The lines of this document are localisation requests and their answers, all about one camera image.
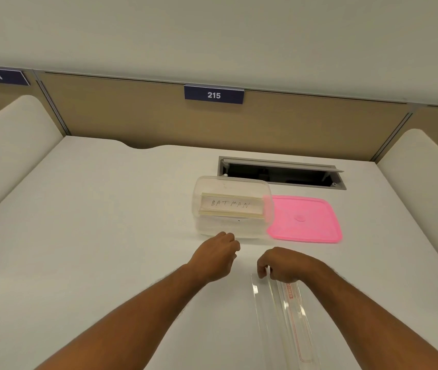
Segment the pink plastic lid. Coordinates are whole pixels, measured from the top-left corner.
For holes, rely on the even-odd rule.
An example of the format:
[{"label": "pink plastic lid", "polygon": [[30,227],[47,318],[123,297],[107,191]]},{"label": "pink plastic lid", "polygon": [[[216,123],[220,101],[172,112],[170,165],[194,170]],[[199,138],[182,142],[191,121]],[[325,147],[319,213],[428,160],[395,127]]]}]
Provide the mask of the pink plastic lid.
[{"label": "pink plastic lid", "polygon": [[339,221],[327,201],[298,196],[272,196],[272,199],[275,217],[267,233],[274,239],[308,243],[342,240]]}]

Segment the forearm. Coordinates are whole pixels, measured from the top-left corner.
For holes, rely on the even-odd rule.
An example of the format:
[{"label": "forearm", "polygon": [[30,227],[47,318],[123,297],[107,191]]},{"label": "forearm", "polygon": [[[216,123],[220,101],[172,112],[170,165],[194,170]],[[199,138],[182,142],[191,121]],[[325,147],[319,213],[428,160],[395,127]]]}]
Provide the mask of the forearm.
[{"label": "forearm", "polygon": [[438,369],[435,348],[327,265],[313,263],[300,279],[337,324],[362,369]]},{"label": "forearm", "polygon": [[205,285],[184,265],[131,298],[46,360],[38,370],[139,370]]}]

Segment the clear plastic container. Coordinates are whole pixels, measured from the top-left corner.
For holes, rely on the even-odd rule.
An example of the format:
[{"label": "clear plastic container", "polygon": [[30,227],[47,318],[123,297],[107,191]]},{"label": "clear plastic container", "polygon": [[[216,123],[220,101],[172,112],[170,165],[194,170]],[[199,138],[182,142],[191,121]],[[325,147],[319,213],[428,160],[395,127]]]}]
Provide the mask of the clear plastic container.
[{"label": "clear plastic container", "polygon": [[252,274],[252,285],[266,369],[319,370],[297,284]]},{"label": "clear plastic container", "polygon": [[193,190],[192,213],[201,234],[225,231],[238,238],[265,238],[274,220],[274,203],[263,180],[200,177]]}]

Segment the desk surface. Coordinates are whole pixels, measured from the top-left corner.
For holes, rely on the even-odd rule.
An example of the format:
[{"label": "desk surface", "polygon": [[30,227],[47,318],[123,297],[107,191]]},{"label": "desk surface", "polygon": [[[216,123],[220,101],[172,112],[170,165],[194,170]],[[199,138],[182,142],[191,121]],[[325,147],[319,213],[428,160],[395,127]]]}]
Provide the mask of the desk surface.
[{"label": "desk surface", "polygon": [[[105,313],[188,261],[191,194],[218,156],[336,165],[346,191],[271,185],[333,207],[339,244],[243,241],[231,274],[206,286],[148,369],[263,369],[250,274],[274,245],[320,258],[438,348],[438,254],[374,163],[67,136],[0,204],[0,368],[35,367]],[[357,362],[301,286],[321,368]]]}]

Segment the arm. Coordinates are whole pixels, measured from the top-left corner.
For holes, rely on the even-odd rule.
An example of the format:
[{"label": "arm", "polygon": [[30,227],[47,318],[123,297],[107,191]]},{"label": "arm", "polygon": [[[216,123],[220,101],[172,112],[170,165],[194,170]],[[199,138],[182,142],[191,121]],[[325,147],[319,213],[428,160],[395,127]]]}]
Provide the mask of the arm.
[{"label": "arm", "polygon": [[332,317],[363,370],[436,370],[438,351],[323,262],[284,248],[265,252],[260,278],[304,282]]},{"label": "arm", "polygon": [[240,243],[221,232],[191,260],[120,305],[44,361],[37,370],[140,370],[186,304],[207,283],[229,274]]}]

